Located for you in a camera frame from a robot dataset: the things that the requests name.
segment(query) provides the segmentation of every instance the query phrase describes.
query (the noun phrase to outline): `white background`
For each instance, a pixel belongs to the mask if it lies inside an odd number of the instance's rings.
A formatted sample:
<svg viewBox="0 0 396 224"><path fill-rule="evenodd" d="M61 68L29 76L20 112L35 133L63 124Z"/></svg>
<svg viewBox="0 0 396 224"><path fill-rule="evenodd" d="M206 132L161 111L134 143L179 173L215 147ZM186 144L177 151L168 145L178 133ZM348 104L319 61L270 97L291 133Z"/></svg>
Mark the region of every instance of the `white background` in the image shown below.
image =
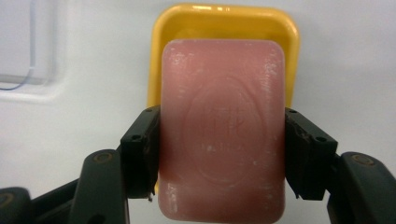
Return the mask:
<svg viewBox="0 0 396 224"><path fill-rule="evenodd" d="M288 12L302 39L293 108L338 140L339 153L372 155L396 174L395 1L205 2ZM151 27L175 3L61 1L60 89L46 102L0 101L0 188L35 198L78 178L95 150L118 146L146 105ZM279 223L329 223L327 197L296 200L287 186ZM175 223L156 201L130 201L130 214L132 223Z"/></svg>

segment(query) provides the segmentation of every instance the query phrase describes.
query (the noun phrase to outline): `pink soap bar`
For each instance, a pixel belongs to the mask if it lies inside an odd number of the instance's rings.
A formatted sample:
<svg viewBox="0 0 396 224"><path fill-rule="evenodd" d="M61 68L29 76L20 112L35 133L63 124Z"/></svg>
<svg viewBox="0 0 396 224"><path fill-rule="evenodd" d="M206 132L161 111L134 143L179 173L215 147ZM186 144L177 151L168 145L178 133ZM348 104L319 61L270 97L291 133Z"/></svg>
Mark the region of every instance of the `pink soap bar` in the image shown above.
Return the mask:
<svg viewBox="0 0 396 224"><path fill-rule="evenodd" d="M167 217L281 217L284 76L273 41L186 39L165 47L159 205Z"/></svg>

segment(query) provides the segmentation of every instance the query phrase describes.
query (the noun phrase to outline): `yellow soap dish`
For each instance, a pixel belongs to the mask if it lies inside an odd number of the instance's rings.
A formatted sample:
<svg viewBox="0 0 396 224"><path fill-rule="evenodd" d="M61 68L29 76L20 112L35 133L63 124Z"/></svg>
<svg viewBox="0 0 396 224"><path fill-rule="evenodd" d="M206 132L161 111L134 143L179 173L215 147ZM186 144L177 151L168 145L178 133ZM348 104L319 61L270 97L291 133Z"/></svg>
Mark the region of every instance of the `yellow soap dish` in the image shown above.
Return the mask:
<svg viewBox="0 0 396 224"><path fill-rule="evenodd" d="M291 106L300 37L289 15L269 7L179 4L155 22L151 39L148 106L161 103L164 46L174 39L266 39L278 43L286 61L286 106Z"/></svg>

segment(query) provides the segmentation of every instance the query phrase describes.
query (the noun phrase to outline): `white surface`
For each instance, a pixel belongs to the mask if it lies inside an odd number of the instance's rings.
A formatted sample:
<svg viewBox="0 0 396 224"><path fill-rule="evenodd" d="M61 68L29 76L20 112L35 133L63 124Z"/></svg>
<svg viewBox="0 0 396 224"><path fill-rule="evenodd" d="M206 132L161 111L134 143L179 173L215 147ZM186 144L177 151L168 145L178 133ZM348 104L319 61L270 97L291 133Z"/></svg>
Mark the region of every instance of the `white surface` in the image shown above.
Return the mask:
<svg viewBox="0 0 396 224"><path fill-rule="evenodd" d="M0 94L1 99L37 98L43 92L40 85L47 89L59 79L55 45L60 45L62 38L55 40L56 3L0 0L0 88L8 89ZM29 85L19 88L24 83Z"/></svg>
<svg viewBox="0 0 396 224"><path fill-rule="evenodd" d="M37 197L77 178L90 153L117 147L145 108L152 24L176 2L62 1L59 93L0 102L0 188ZM372 155L396 174L396 2L206 2L289 12L302 38L293 108L338 140L339 153ZM295 200L287 187L279 223L329 223L326 203ZM130 201L130 211L131 223L175 223L156 202Z"/></svg>

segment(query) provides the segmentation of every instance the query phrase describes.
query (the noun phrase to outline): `robotic arm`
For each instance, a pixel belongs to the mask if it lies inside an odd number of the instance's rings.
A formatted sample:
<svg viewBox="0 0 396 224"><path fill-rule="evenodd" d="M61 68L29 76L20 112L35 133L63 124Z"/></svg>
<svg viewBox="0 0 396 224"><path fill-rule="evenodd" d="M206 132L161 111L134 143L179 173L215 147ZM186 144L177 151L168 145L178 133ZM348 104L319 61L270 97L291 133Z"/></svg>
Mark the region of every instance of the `robotic arm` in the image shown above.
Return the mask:
<svg viewBox="0 0 396 224"><path fill-rule="evenodd" d="M358 152L336 154L337 142L286 108L286 178L297 198L323 200L334 223L396 223L396 179ZM26 189L0 189L0 223L129 223L127 199L155 194L160 107L145 109L117 150L92 153L80 178L31 200Z"/></svg>

